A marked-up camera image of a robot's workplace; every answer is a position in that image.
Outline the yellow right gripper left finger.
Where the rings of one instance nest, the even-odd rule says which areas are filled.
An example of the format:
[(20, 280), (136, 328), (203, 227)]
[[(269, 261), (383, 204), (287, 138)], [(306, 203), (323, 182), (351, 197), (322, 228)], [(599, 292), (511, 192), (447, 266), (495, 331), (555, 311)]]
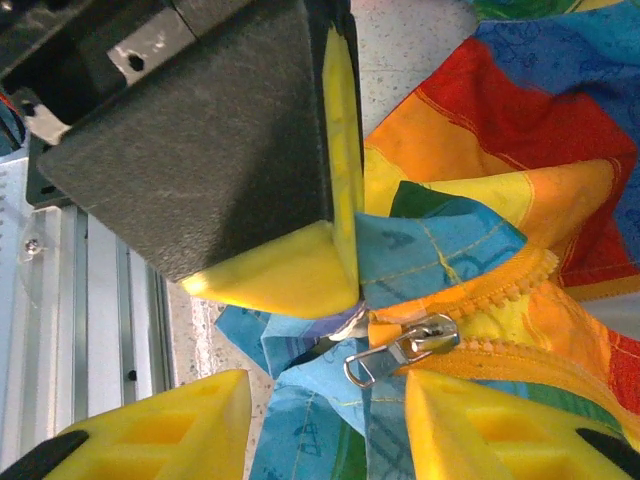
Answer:
[(1, 476), (240, 479), (251, 411), (247, 371), (223, 371), (77, 422)]

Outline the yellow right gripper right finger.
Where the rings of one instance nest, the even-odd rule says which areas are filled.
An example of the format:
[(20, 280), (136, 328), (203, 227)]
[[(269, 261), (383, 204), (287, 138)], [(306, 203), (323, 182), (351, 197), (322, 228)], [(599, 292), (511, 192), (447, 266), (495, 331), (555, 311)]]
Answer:
[(425, 370), (406, 383), (418, 479), (636, 479), (639, 453), (608, 425)]

